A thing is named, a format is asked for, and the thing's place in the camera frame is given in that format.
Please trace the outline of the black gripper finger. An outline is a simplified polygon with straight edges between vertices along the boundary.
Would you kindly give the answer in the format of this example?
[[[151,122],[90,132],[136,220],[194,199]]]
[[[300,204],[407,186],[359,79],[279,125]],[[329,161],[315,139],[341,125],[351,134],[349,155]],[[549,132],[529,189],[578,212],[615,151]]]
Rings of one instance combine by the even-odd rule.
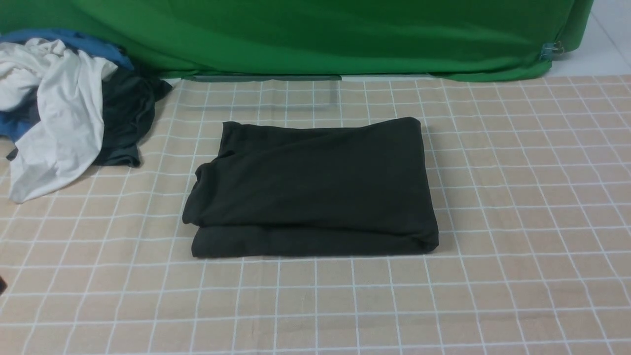
[[[0,295],[3,295],[3,293],[7,290],[7,282],[0,277]]]

